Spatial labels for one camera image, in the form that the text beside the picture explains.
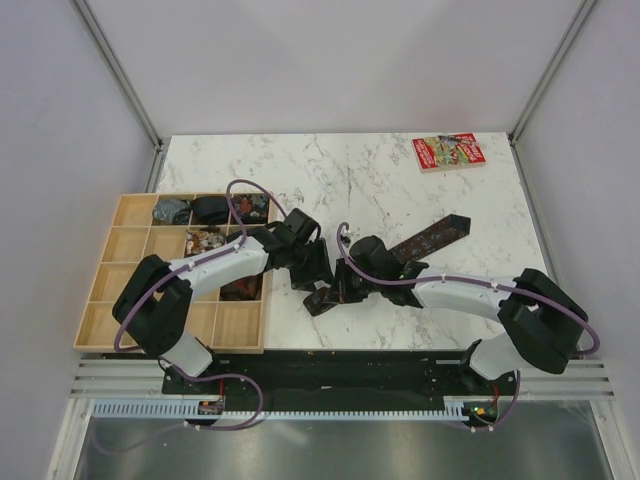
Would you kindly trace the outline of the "brown floral necktie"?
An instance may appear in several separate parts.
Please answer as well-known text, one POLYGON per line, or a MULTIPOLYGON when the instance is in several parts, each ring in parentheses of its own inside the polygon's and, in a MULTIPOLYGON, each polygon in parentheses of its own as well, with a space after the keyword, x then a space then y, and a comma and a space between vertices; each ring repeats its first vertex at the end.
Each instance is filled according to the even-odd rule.
MULTIPOLYGON (((374 278, 388 281, 405 280, 414 278, 420 268, 428 266, 421 261, 424 257, 469 235, 470 226, 470 218, 450 214, 390 249, 379 237, 371 235, 350 245, 348 253, 360 270, 374 278)), ((371 283, 373 293, 380 294, 394 305, 415 308, 420 306, 410 294, 408 286, 392 287, 367 281, 371 283)), ((303 305, 311 316, 319 316, 342 305, 333 301, 333 282, 304 299, 303 305)))

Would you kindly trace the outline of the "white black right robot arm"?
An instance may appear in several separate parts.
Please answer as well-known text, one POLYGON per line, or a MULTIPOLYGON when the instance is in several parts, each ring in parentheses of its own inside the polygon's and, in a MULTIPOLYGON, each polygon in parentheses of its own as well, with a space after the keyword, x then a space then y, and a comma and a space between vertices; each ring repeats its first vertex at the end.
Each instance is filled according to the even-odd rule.
POLYGON ((353 301, 376 291, 396 306, 446 309, 500 324, 503 333, 471 344, 459 362, 458 381, 467 392, 483 392, 506 373, 533 367, 562 374, 581 354, 584 334, 600 340, 586 312, 544 273, 525 269, 516 277, 488 278, 438 269, 427 263, 401 263, 376 236, 354 244, 341 224, 336 241, 348 279, 339 298, 353 301))

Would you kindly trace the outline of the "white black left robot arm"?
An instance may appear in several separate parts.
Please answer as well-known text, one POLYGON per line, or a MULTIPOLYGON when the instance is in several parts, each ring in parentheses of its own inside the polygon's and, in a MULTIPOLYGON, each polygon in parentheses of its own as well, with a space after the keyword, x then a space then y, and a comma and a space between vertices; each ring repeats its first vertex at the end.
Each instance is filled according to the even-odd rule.
POLYGON ((298 208, 282 221, 242 225, 221 247, 195 256, 167 262, 149 255, 112 307, 120 324, 114 348, 122 350, 127 334, 144 353, 176 368, 196 392, 211 392, 220 371, 212 351, 186 330, 191 304, 237 280, 278 269, 289 271, 294 290, 312 292, 316 283, 333 280, 321 227, 298 208))

